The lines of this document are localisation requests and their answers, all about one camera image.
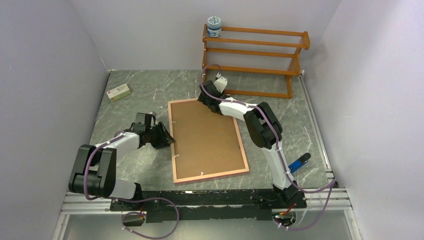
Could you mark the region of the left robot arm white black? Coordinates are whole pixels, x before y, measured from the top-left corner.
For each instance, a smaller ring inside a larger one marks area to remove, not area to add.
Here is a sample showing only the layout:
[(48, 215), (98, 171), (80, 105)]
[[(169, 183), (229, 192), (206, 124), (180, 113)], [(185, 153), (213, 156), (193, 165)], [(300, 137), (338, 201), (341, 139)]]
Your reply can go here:
[(155, 113), (138, 112), (130, 127), (118, 131), (112, 139), (79, 147), (68, 189), (83, 194), (89, 201), (97, 198), (123, 200), (130, 210), (137, 210), (143, 203), (141, 185), (117, 178), (117, 161), (147, 144), (159, 150), (173, 143), (175, 139), (161, 121), (156, 121)]

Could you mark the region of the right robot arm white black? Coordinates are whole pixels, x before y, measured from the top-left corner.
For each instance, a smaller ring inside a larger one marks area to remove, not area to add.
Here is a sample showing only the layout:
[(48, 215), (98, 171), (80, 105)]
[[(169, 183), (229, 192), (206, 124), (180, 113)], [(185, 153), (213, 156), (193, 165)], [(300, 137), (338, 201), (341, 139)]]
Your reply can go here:
[(282, 208), (288, 207), (300, 192), (294, 184), (292, 173), (303, 167), (311, 158), (306, 152), (292, 164), (287, 162), (282, 152), (282, 126), (266, 102), (250, 104), (220, 92), (212, 81), (199, 85), (201, 93), (198, 101), (213, 113), (242, 120), (252, 142), (262, 149), (273, 179), (275, 202)]

